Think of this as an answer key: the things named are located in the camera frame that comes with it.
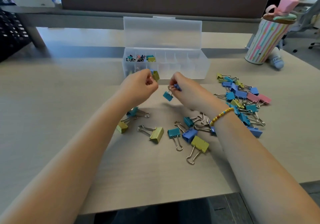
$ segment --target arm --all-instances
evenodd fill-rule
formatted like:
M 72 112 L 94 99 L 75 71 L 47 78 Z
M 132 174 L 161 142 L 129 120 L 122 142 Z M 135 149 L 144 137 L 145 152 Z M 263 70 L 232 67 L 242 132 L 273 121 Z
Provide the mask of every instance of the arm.
M 172 87 L 178 83 L 182 91 Z M 168 87 L 186 107 L 210 119 L 229 108 L 195 81 L 176 72 Z M 215 124 L 220 144 L 259 223 L 320 223 L 320 209 L 234 113 Z
M 18 195 L 0 223 L 74 223 L 118 122 L 157 88 L 149 69 L 128 76 Z

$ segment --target striped cylindrical container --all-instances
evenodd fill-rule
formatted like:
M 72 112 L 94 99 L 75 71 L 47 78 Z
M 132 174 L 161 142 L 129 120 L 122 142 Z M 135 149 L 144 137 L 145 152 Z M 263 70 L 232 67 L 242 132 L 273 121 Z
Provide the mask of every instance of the striped cylindrical container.
M 245 59 L 253 64 L 263 64 L 281 38 L 296 20 L 272 20 L 263 16 Z

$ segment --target black plastic basket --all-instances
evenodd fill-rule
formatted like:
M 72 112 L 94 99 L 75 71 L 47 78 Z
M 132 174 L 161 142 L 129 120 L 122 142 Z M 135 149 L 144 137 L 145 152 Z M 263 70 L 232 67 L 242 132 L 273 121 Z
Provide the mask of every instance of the black plastic basket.
M 14 5 L 12 0 L 0 0 L 0 5 Z M 18 16 L 0 9 L 0 62 L 31 42 Z

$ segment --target pink binder clip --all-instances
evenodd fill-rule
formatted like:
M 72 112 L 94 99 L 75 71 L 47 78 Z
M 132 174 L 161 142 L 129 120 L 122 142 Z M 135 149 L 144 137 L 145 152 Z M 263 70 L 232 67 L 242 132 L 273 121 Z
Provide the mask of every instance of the pink binder clip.
M 266 13 L 272 16 L 287 16 L 298 4 L 299 0 L 281 0 L 278 7 L 276 7 L 276 5 L 268 6 Z
M 253 103 L 258 103 L 259 101 L 261 101 L 261 99 L 258 96 L 254 95 L 250 92 L 248 93 L 247 98 L 249 101 L 251 101 Z
M 264 96 L 263 94 L 259 94 L 257 97 L 260 99 L 261 102 L 264 102 L 264 104 L 270 104 L 271 102 L 271 98 Z

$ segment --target beaded bracelet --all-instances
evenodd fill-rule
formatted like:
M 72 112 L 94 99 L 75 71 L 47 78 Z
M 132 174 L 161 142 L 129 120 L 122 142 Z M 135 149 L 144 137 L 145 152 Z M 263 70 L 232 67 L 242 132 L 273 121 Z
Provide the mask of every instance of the beaded bracelet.
M 231 107 L 231 108 L 228 108 L 226 109 L 225 111 L 223 111 L 222 113 L 218 114 L 210 123 L 210 126 L 213 126 L 214 125 L 214 122 L 216 122 L 218 120 L 218 118 L 222 117 L 224 114 L 230 112 L 230 111 L 234 111 L 234 108 Z

